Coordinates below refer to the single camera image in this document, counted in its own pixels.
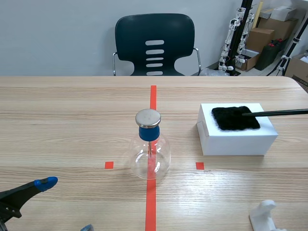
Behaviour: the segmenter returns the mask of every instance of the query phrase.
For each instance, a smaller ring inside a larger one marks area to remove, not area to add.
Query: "chair backrest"
[[[165,76],[182,75],[175,70],[174,63],[193,52],[194,24],[184,14],[126,16],[117,22],[115,30],[118,57],[133,62],[133,76],[145,76],[148,72],[162,72],[158,75]]]

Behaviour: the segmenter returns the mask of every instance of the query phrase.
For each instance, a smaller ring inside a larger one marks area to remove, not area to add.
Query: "metal cap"
[[[153,109],[143,109],[136,114],[136,123],[140,128],[155,128],[160,119],[159,112]]]

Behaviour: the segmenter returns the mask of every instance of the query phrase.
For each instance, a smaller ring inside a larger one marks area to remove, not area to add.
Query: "floor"
[[[252,68],[249,71],[241,71],[241,70],[238,70],[238,69],[236,69],[236,70],[238,72],[241,72],[240,76],[266,76],[269,72],[271,72],[274,69],[274,67],[277,65],[277,63],[279,62],[280,59],[281,59],[281,57],[277,57],[275,59],[275,61],[271,65],[269,65],[267,68],[265,68],[263,71],[259,71],[259,70],[255,69],[255,68]],[[278,70],[276,70],[270,76],[276,76],[277,73],[278,73]]]

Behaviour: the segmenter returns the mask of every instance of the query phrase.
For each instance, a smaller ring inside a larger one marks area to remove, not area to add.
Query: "glass flask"
[[[170,145],[160,133],[160,121],[159,112],[153,109],[136,114],[139,133],[130,142],[129,163],[133,172],[143,179],[163,178],[170,166]]]

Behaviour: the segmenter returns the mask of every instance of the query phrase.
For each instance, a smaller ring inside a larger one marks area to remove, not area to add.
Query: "black sponge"
[[[251,113],[248,107],[217,107],[212,110],[212,115],[221,130],[259,129],[260,124],[255,117],[242,116]]]

